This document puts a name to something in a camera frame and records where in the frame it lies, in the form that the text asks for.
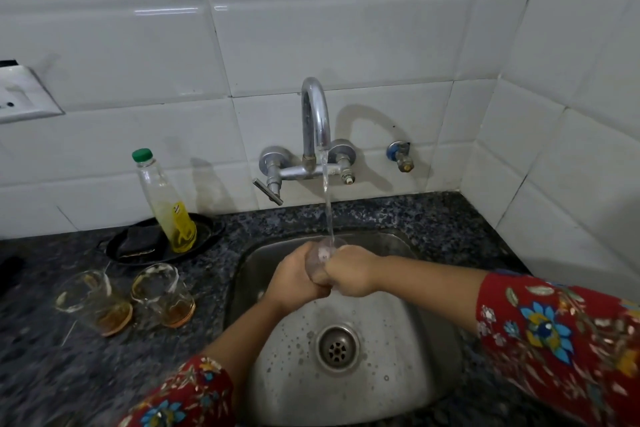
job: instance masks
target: dish soap bottle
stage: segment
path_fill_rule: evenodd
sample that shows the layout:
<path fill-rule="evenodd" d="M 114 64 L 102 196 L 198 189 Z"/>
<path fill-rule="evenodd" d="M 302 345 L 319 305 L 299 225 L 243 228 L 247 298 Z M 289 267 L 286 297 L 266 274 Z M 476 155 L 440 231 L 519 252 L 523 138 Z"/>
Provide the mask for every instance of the dish soap bottle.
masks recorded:
<path fill-rule="evenodd" d="M 196 241 L 196 224 L 189 217 L 187 208 L 149 149 L 138 149 L 131 156 L 138 166 L 147 202 L 172 250 L 175 253 L 187 252 Z"/>

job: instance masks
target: black granite countertop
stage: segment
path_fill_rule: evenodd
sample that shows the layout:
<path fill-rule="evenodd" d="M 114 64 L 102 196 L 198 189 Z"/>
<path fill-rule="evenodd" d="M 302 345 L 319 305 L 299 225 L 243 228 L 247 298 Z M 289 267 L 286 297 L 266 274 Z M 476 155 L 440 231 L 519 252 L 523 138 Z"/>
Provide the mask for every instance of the black granite countertop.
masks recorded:
<path fill-rule="evenodd" d="M 403 232 L 423 259 L 526 272 L 488 223 L 455 192 L 346 201 L 333 205 L 337 230 Z M 117 230 L 94 230 L 0 243 L 0 255 L 26 265 L 0 298 L 0 425 L 41 427 L 75 412 L 84 426 L 113 426 L 117 417 L 172 369 L 222 331 L 238 261 L 248 247 L 275 236 L 324 231 L 319 205 L 245 212 L 223 217 L 223 238 L 204 254 L 179 264 L 197 309 L 177 330 L 134 324 L 103 339 L 53 308 L 53 290 L 65 278 L 109 261 L 96 244 Z M 128 290 L 135 269 L 111 264 L 108 275 Z M 443 400 L 387 423 L 408 425 L 543 426 L 563 423 L 487 368 L 479 343 L 463 334 L 462 383 Z"/>

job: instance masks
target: floral sleeve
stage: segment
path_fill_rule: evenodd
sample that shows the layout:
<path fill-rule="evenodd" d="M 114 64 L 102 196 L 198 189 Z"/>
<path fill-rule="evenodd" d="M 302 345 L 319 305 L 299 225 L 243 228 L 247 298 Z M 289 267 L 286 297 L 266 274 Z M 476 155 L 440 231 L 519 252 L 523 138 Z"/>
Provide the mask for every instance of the floral sleeve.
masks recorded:
<path fill-rule="evenodd" d="M 206 426 L 236 423 L 231 410 L 231 378 L 210 358 L 199 355 L 182 365 L 133 407 L 118 427 Z"/>
<path fill-rule="evenodd" d="M 492 273 L 478 333 L 496 370 L 588 424 L 640 425 L 640 306 L 582 287 Z"/>

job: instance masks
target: sink basin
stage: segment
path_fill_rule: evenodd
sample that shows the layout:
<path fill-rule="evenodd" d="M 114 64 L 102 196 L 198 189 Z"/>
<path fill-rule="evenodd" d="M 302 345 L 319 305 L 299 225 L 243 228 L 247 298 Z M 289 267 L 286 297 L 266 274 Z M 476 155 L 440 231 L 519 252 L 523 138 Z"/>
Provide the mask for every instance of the sink basin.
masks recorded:
<path fill-rule="evenodd" d="M 336 234 L 378 255 L 416 258 L 396 230 Z M 320 235 L 273 241 L 242 261 L 225 326 L 260 298 L 278 263 Z M 365 298 L 333 291 L 276 327 L 249 376 L 245 423 L 326 426 L 374 421 L 426 406 L 457 384 L 455 327 L 387 293 Z"/>

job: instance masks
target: sink drain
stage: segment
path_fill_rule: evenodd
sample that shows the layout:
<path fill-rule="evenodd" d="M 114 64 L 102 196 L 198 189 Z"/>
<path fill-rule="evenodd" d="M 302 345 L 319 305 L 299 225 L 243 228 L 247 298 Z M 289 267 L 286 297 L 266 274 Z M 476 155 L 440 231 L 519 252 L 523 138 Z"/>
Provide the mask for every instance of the sink drain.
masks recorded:
<path fill-rule="evenodd" d="M 356 334 L 344 325 L 324 328 L 316 342 L 320 363 L 332 371 L 343 371 L 354 365 L 360 352 Z"/>

